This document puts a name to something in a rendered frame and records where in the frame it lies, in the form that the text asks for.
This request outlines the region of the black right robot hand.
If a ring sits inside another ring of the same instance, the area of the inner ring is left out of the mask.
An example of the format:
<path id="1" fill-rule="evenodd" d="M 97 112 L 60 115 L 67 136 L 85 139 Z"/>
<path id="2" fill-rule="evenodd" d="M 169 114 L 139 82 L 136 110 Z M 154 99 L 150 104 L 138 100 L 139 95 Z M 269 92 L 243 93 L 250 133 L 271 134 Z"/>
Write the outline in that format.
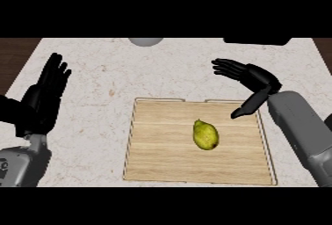
<path id="1" fill-rule="evenodd" d="M 222 75 L 237 81 L 253 91 L 253 95 L 232 112 L 234 119 L 246 115 L 253 115 L 268 98 L 277 94 L 282 84 L 277 76 L 254 64 L 244 64 L 231 59 L 216 59 L 212 61 L 215 74 Z"/>

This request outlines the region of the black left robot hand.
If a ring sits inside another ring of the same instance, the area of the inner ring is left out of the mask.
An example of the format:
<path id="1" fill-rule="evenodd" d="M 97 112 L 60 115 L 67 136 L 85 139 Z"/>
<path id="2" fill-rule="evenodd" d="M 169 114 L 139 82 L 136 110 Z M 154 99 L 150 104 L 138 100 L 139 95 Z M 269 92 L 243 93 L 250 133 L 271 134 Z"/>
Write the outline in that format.
<path id="1" fill-rule="evenodd" d="M 63 55 L 54 53 L 23 100 L 0 95 L 0 121 L 15 125 L 17 137 L 48 134 L 54 129 L 70 75 L 68 63 L 63 61 Z"/>

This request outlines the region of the yellow-green pear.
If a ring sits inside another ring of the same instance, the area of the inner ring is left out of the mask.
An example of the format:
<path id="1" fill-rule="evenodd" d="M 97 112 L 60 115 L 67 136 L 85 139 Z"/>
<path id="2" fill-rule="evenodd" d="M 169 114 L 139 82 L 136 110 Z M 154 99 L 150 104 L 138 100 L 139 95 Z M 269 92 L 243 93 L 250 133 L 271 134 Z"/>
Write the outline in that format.
<path id="1" fill-rule="evenodd" d="M 204 150 L 213 150 L 220 144 L 220 134 L 218 128 L 203 120 L 195 121 L 194 142 Z"/>

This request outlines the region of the pale wooden tray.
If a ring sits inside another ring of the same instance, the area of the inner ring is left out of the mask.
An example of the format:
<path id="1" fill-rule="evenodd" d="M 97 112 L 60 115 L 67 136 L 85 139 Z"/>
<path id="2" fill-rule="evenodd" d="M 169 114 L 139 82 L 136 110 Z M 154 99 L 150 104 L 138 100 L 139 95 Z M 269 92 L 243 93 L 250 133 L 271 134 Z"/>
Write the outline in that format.
<path id="1" fill-rule="evenodd" d="M 123 178 L 275 185 L 262 115 L 234 119 L 238 107 L 238 101 L 139 98 Z"/>

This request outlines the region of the grey rounded pot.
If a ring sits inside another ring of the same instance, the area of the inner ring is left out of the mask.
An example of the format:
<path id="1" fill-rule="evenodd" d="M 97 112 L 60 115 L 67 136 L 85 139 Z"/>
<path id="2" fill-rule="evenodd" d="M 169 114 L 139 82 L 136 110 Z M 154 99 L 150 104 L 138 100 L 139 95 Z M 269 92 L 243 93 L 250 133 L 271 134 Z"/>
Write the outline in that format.
<path id="1" fill-rule="evenodd" d="M 130 41 L 139 47 L 151 47 L 163 41 L 163 38 L 130 38 Z"/>

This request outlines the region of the black appliance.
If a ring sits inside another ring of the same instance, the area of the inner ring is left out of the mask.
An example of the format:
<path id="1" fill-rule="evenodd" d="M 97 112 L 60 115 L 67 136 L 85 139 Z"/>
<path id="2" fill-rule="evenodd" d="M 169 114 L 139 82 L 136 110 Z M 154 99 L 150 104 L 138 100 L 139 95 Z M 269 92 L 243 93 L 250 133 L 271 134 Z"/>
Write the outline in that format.
<path id="1" fill-rule="evenodd" d="M 225 38 L 226 43 L 284 46 L 290 38 Z"/>

